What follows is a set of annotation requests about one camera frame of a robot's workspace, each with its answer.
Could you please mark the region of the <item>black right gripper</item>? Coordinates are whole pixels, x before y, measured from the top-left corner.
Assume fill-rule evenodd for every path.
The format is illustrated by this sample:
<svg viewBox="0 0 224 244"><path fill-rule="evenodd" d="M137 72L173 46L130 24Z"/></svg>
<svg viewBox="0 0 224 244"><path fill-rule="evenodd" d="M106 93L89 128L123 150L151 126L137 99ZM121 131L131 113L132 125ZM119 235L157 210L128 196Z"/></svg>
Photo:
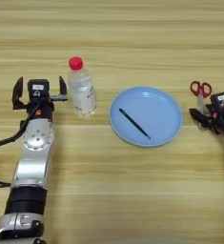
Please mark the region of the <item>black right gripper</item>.
<svg viewBox="0 0 224 244"><path fill-rule="evenodd" d="M208 106L211 118L197 109L190 109L192 119L203 128L210 128L216 134L224 134L224 113L218 112L213 106Z"/></svg>

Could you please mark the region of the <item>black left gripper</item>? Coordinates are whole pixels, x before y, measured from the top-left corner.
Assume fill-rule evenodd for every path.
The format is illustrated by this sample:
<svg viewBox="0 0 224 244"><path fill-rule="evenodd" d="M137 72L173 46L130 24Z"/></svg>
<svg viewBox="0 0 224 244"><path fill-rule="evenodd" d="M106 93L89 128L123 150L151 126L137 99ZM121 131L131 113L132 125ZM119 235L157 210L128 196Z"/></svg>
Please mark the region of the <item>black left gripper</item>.
<svg viewBox="0 0 224 244"><path fill-rule="evenodd" d="M31 119L47 118L52 120L54 112L54 102L68 100L67 85L61 75L59 75L59 95L30 96L29 102L24 104L20 101L23 94L23 78L20 77L13 87L12 105L15 110L26 110Z"/></svg>

